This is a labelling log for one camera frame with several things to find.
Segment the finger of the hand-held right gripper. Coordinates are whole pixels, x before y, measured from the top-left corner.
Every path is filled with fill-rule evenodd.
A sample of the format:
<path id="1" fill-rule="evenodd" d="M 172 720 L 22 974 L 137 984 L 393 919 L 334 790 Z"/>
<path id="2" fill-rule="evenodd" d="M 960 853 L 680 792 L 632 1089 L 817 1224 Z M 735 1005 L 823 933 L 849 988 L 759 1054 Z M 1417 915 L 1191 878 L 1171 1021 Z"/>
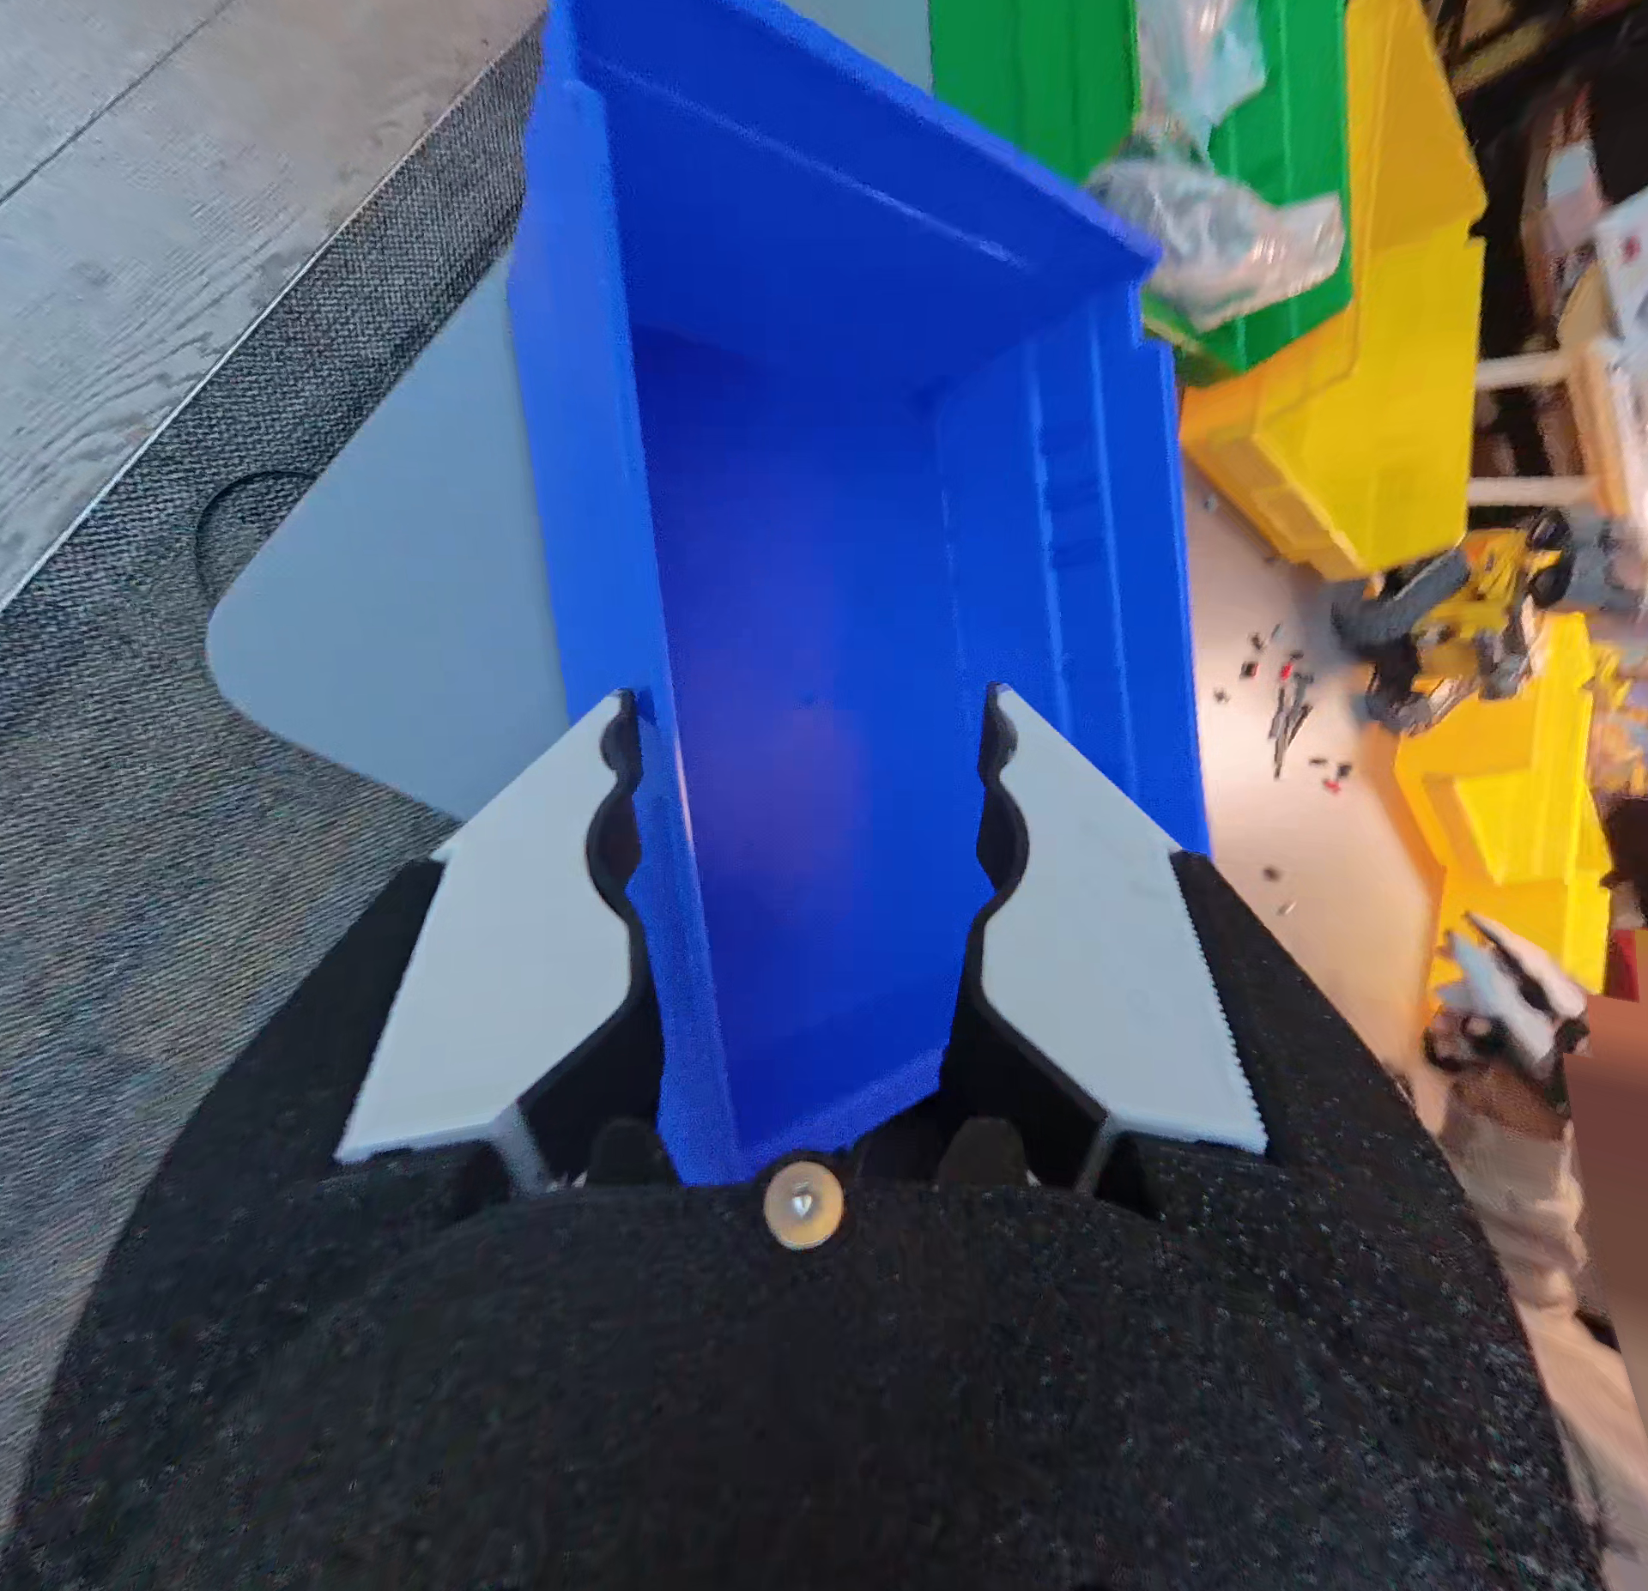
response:
<path id="1" fill-rule="evenodd" d="M 1472 919 L 1472 929 L 1525 1003 L 1543 1013 L 1588 1011 L 1588 990 L 1550 952 L 1484 915 Z"/>
<path id="2" fill-rule="evenodd" d="M 1443 1009 L 1455 1015 L 1478 1052 L 1502 1052 L 1519 1068 L 1552 1068 L 1558 1015 L 1543 986 L 1507 970 L 1490 949 L 1449 941 L 1453 978 Z"/>

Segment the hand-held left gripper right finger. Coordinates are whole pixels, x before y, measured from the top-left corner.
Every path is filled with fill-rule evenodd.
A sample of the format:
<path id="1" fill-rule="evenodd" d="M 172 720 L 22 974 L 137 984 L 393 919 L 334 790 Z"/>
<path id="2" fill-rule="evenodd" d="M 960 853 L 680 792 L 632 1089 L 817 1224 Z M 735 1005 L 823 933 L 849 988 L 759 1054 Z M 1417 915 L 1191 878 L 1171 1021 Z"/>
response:
<path id="1" fill-rule="evenodd" d="M 1107 1156 L 1126 1136 L 1267 1154 L 1185 849 L 1003 683 L 980 782 L 993 892 L 958 992 L 964 1113 L 1011 1123 L 1028 1156 Z"/>

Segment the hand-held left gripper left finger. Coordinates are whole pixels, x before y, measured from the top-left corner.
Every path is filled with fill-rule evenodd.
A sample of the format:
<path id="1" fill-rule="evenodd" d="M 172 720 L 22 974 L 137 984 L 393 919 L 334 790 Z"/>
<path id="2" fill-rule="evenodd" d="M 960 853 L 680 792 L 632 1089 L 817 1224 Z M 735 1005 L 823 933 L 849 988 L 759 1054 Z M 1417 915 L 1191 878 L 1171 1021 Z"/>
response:
<path id="1" fill-rule="evenodd" d="M 634 696 L 616 691 L 436 851 L 436 892 L 340 1162 L 469 1144 L 546 1160 L 528 1097 L 634 988 L 624 886 L 600 886 L 593 847 L 634 780 Z"/>

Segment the pile of black brick parts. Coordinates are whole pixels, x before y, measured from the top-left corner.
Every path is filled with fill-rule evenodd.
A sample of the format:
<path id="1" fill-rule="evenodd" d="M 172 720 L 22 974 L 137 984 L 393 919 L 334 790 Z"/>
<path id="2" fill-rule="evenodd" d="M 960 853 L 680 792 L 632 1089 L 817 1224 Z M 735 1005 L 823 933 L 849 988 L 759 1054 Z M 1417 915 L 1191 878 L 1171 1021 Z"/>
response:
<path id="1" fill-rule="evenodd" d="M 1324 890 L 1324 822 L 1345 718 L 1345 665 L 1320 573 L 1273 552 L 1222 495 L 1187 497 L 1191 630 L 1210 851 L 1275 927 Z"/>

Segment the yellow tracked toy robot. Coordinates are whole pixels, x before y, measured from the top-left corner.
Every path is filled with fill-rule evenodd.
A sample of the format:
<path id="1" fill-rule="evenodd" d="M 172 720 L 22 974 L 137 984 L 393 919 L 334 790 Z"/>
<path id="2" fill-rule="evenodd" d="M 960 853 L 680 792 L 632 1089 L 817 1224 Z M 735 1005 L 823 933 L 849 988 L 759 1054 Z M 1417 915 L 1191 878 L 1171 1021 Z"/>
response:
<path id="1" fill-rule="evenodd" d="M 1451 550 L 1330 589 L 1337 644 L 1369 673 L 1363 714 L 1390 737 L 1419 737 L 1470 698 L 1519 696 L 1550 616 L 1642 612 L 1640 534 L 1582 509 L 1472 524 Z"/>

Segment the blue storage bin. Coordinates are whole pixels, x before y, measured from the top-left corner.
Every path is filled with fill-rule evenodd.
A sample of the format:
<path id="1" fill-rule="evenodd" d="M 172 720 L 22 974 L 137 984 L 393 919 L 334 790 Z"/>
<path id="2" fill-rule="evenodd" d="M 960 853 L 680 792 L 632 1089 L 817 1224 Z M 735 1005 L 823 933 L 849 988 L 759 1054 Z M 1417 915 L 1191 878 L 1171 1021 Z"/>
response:
<path id="1" fill-rule="evenodd" d="M 1210 847 L 1144 241 L 778 0 L 549 0 L 508 309 L 690 1185 L 937 1089 L 1003 683 Z"/>

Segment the yellow storage bin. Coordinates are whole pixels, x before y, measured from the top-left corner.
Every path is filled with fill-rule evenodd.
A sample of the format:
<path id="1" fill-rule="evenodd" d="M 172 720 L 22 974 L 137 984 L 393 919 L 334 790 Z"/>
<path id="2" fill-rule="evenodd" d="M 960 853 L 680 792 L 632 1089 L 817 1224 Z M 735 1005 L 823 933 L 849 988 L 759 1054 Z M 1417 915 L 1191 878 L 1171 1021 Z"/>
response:
<path id="1" fill-rule="evenodd" d="M 1502 923 L 1603 990 L 1611 853 L 1590 784 L 1595 651 L 1588 622 L 1545 622 L 1535 675 L 1507 700 L 1466 698 L 1396 747 L 1412 820 L 1441 866 L 1441 945 L 1466 915 Z"/>
<path id="2" fill-rule="evenodd" d="M 1349 581 L 1464 534 L 1486 188 L 1423 0 L 1349 0 L 1349 307 L 1185 393 L 1181 446 L 1287 562 Z"/>

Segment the person's right forearm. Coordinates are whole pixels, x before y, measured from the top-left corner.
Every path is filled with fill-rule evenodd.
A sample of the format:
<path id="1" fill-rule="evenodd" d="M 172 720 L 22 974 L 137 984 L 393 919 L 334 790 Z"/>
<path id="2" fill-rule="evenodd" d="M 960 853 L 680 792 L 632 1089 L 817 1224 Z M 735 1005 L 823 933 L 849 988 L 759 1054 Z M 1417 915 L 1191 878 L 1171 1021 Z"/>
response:
<path id="1" fill-rule="evenodd" d="M 1515 1070 L 1449 1080 L 1437 1136 L 1525 1314 L 1574 1322 L 1591 1267 L 1570 1119 Z"/>

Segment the white book stand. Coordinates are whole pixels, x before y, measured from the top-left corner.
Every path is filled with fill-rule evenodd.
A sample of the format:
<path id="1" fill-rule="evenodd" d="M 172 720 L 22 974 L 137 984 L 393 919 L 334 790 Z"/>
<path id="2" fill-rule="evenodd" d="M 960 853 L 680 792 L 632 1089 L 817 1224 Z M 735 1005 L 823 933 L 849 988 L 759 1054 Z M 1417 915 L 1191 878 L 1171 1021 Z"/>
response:
<path id="1" fill-rule="evenodd" d="M 1584 470 L 1574 476 L 1474 478 L 1466 503 L 1517 509 L 1591 507 L 1638 532 L 1646 524 L 1644 341 L 1590 339 L 1548 352 L 1484 360 L 1480 395 L 1556 388 L 1568 393 Z"/>

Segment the clear plastic bags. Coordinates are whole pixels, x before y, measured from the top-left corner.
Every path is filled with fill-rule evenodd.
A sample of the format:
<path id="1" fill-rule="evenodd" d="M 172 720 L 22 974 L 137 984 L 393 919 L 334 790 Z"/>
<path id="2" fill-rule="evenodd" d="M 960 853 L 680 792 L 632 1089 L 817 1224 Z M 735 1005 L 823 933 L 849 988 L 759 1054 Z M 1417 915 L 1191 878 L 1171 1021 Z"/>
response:
<path id="1" fill-rule="evenodd" d="M 1085 188 L 1161 259 L 1195 337 L 1349 294 L 1347 0 L 1130 0 L 1138 96 Z"/>

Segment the green storage bin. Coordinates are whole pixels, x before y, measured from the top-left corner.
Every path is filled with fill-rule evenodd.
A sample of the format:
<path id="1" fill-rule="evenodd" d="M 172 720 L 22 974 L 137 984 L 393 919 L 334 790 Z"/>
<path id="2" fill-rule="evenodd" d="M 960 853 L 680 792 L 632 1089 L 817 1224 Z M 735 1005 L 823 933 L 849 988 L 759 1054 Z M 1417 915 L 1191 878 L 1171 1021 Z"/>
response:
<path id="1" fill-rule="evenodd" d="M 1085 188 L 1093 167 L 1118 145 L 1138 96 L 1136 38 L 1130 0 L 931 0 L 931 69 L 937 96 L 1025 149 L 1034 161 Z M 1138 231 L 1148 247 L 1154 239 Z M 1185 382 L 1214 384 L 1259 366 L 1349 307 L 1331 315 L 1296 300 L 1288 311 L 1249 317 L 1257 339 L 1226 325 L 1197 337 L 1175 327 L 1144 286 L 1148 323 L 1179 350 Z"/>

